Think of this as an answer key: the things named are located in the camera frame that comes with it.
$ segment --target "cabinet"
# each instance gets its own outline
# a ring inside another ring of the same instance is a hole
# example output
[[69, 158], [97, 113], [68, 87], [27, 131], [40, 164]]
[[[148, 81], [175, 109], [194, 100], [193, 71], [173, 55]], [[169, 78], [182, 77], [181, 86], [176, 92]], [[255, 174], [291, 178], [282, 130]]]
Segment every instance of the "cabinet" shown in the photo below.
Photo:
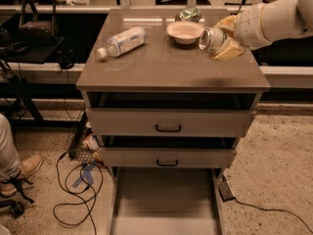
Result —
[[[269, 88], [249, 51], [219, 63], [196, 44], [176, 44], [166, 27], [179, 11], [111, 10], [77, 82], [114, 180], [111, 234], [147, 234], [154, 222], [157, 229], [150, 234], [191, 234], [194, 228], [199, 232], [193, 234], [223, 234], [220, 211], [216, 218], [207, 203], [218, 202], [216, 184]], [[212, 26], [226, 16], [223, 10], [202, 10], [201, 24]], [[98, 59], [105, 39], [134, 25], [145, 28], [145, 45]], [[195, 201], [195, 210], [180, 210], [179, 201]], [[212, 226], [204, 222], [201, 229], [198, 221], [205, 216]]]

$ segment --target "white bowl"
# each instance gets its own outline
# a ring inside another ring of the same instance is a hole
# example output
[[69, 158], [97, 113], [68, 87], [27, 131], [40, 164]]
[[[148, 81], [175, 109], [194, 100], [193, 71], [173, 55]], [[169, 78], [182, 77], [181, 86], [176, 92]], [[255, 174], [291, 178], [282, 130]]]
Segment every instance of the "white bowl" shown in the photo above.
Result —
[[192, 44], [201, 36], [204, 27], [194, 22], [179, 21], [171, 23], [166, 31], [177, 43]]

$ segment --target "white bottle cap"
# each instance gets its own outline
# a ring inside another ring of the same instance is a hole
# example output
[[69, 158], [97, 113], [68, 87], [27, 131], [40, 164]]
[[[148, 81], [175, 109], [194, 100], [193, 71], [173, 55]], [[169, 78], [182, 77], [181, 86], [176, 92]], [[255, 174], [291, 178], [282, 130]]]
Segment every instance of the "white bottle cap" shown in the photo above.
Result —
[[97, 54], [98, 54], [98, 57], [99, 57], [99, 58], [102, 58], [102, 59], [104, 59], [104, 58], [107, 57], [107, 51], [106, 51], [105, 48], [99, 48], [99, 49], [97, 50]]

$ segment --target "sneaker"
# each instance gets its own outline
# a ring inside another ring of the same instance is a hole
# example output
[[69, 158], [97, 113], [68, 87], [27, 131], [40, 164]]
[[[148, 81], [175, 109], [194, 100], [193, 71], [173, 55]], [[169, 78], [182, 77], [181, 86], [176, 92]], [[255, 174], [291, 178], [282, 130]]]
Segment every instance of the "sneaker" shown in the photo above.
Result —
[[[42, 157], [41, 155], [34, 155], [28, 158], [25, 161], [20, 163], [21, 171], [18, 176], [18, 179], [27, 179], [33, 173], [35, 173], [42, 165]], [[16, 192], [16, 187], [11, 183], [1, 182], [0, 184], [1, 195], [5, 197], [11, 197]]]

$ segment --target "drawer handle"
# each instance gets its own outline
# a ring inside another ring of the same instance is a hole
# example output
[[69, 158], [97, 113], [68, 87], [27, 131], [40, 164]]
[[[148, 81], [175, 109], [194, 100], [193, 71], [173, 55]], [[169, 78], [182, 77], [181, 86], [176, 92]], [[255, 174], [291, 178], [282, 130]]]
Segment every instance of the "drawer handle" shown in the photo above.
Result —
[[171, 132], [171, 133], [173, 133], [173, 132], [179, 132], [181, 130], [182, 130], [182, 125], [181, 124], [179, 124], [178, 128], [176, 128], [176, 129], [163, 129], [163, 128], [160, 128], [156, 124], [156, 131], [158, 131], [158, 132]]
[[178, 160], [176, 160], [174, 163], [162, 163], [162, 162], [160, 162], [159, 160], [156, 160], [156, 164], [158, 165], [158, 166], [163, 166], [163, 167], [176, 167], [176, 166], [178, 166]]

